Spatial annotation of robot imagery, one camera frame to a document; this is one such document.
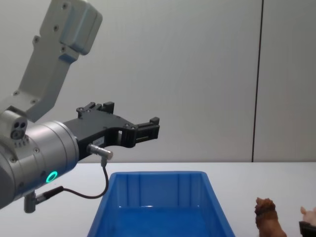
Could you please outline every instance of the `blue container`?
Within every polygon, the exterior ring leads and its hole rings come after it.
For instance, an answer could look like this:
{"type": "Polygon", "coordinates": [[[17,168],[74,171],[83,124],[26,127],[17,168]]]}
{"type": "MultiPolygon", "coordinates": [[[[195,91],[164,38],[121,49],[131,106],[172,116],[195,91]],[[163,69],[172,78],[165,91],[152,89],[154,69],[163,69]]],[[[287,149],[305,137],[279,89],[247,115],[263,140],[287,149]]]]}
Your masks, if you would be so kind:
{"type": "Polygon", "coordinates": [[[235,237],[203,172],[110,178],[89,237],[235,237]]]}

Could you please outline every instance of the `white table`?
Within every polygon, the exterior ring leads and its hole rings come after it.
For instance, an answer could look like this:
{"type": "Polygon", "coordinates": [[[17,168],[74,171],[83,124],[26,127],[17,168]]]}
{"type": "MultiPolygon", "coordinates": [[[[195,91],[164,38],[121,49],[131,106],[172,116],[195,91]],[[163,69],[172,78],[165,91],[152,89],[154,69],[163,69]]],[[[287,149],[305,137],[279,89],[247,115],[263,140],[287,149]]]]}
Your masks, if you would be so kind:
{"type": "MultiPolygon", "coordinates": [[[[271,198],[288,237],[299,237],[300,206],[316,206],[316,163],[115,163],[117,171],[197,170],[207,173],[224,213],[237,237],[256,237],[257,197],[271,198]]],[[[78,164],[70,173],[37,190],[63,185],[88,195],[99,194],[104,176],[99,164],[78,164]]],[[[23,212],[23,199],[0,210],[1,237],[85,237],[101,199],[86,200],[61,193],[23,212]]]]}

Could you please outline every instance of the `silver cylindrical joint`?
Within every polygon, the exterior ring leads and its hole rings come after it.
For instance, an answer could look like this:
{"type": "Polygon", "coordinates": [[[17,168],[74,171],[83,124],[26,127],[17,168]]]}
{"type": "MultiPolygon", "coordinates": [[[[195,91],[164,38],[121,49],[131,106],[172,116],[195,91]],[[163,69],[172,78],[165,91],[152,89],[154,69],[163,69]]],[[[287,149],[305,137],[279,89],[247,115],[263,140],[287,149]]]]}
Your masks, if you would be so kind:
{"type": "Polygon", "coordinates": [[[91,154],[95,154],[95,155],[98,155],[98,156],[101,156],[101,157],[105,157],[106,159],[112,159],[112,157],[113,157],[113,152],[108,151],[108,150],[106,150],[104,148],[92,145],[92,144],[88,145],[87,149],[88,149],[88,151],[91,154]]]}
{"type": "Polygon", "coordinates": [[[0,209],[70,171],[78,159],[74,135],[56,121],[27,129],[14,151],[0,144],[0,209]]]}

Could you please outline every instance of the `cable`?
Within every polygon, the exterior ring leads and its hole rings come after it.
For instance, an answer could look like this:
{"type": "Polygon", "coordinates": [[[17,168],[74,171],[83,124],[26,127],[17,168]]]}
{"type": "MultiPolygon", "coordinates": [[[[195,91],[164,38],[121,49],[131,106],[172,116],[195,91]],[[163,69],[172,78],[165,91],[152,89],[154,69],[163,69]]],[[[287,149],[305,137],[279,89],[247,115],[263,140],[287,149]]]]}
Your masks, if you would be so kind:
{"type": "Polygon", "coordinates": [[[108,173],[107,173],[107,171],[106,171],[106,169],[105,169],[105,166],[103,166],[102,168],[103,168],[103,172],[104,172],[104,175],[105,175],[106,184],[105,184],[105,189],[104,189],[104,191],[103,191],[101,194],[99,194],[99,195],[97,195],[97,196],[87,196],[87,195],[84,195],[84,194],[80,194],[80,193],[78,193],[78,192],[76,192],[76,191],[73,191],[73,190],[71,190],[71,189],[65,189],[65,188],[64,188],[63,191],[66,191],[66,192],[75,194],[75,195],[77,195],[77,196],[79,196],[79,197],[86,198],[86,199],[97,199],[97,198],[102,197],[102,196],[108,191],[108,188],[109,188],[109,177],[108,177],[108,173]]]}
{"type": "Polygon", "coordinates": [[[74,190],[71,190],[71,189],[65,189],[63,186],[59,186],[59,187],[52,189],[50,191],[47,191],[47,192],[43,193],[42,195],[40,195],[39,197],[37,197],[37,204],[39,204],[45,200],[50,199],[51,197],[61,193],[62,191],[66,191],[66,192],[75,194],[79,197],[86,198],[86,199],[97,199],[97,198],[102,197],[108,191],[108,188],[109,188],[109,177],[108,177],[108,173],[105,169],[105,166],[106,166],[106,162],[102,162],[102,168],[103,168],[106,184],[105,184],[105,189],[101,194],[99,194],[97,196],[87,196],[84,194],[80,194],[80,193],[78,193],[74,190]]]}

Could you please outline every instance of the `brown animal figurine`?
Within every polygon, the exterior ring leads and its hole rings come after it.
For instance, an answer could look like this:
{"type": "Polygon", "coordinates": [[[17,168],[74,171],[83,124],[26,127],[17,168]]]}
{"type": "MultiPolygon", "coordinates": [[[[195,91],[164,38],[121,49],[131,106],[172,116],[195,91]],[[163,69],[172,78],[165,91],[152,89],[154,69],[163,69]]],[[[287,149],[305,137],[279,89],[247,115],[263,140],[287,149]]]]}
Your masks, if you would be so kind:
{"type": "Polygon", "coordinates": [[[276,205],[270,199],[257,198],[255,207],[259,237],[287,237],[278,222],[276,205]]]}

